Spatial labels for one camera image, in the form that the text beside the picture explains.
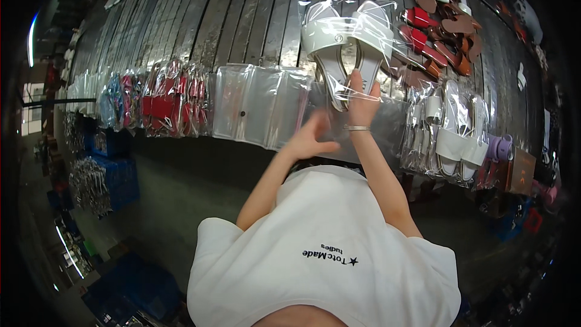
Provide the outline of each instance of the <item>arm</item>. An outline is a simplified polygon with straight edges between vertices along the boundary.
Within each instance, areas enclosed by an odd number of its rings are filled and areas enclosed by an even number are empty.
[[[363,81],[359,71],[351,74],[351,88],[363,92]],[[379,83],[375,82],[371,96],[379,97]],[[349,101],[349,124],[368,127],[379,108],[378,101],[364,98],[352,98]],[[411,218],[410,207],[405,193],[393,174],[381,150],[373,139],[371,132],[357,130],[351,132],[351,140],[359,156],[363,170],[367,176],[369,188],[373,192],[386,223],[394,226],[405,236],[422,237],[414,220]]]
[[[252,224],[270,212],[277,198],[278,188],[297,160],[308,159],[319,153],[330,153],[339,149],[338,143],[335,142],[317,142],[317,137],[323,134],[329,126],[329,118],[324,111],[317,110],[311,115],[309,121],[300,131],[274,156],[240,210],[236,226],[246,231]]]

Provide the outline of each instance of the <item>window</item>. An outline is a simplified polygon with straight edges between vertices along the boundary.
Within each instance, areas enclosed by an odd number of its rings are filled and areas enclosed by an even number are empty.
[[[23,100],[25,103],[44,100],[44,84],[25,84]],[[42,107],[22,109],[21,134],[28,135],[42,130]]]

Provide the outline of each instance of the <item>purple object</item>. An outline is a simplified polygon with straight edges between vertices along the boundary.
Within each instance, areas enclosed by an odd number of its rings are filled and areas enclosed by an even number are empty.
[[[512,136],[505,134],[504,136],[490,136],[490,146],[486,152],[486,156],[492,159],[493,162],[498,160],[511,161],[514,155],[512,148]]]

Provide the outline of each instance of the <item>hand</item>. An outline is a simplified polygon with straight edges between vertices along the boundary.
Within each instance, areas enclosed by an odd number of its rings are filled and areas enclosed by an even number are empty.
[[[354,91],[363,93],[363,80],[358,69],[354,69],[351,73],[349,87]],[[380,95],[379,82],[375,81],[369,93],[369,98],[365,98],[365,95],[349,98],[349,125],[358,127],[371,126],[371,121],[377,109],[379,109],[379,100],[376,101],[374,98],[379,99]]]
[[[331,153],[341,146],[336,142],[317,142],[317,138],[330,128],[329,115],[323,109],[317,109],[309,121],[295,134],[280,154],[291,158],[293,162],[308,159],[320,153]]]

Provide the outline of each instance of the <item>plastic crate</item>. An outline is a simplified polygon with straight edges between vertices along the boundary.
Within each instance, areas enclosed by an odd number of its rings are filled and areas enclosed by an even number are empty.
[[[131,134],[126,130],[115,132],[112,129],[98,129],[92,136],[91,150],[104,157],[116,157],[129,153]]]
[[[92,154],[90,157],[105,168],[105,184],[109,190],[113,211],[117,211],[140,198],[137,168],[133,159],[109,159],[96,154]]]

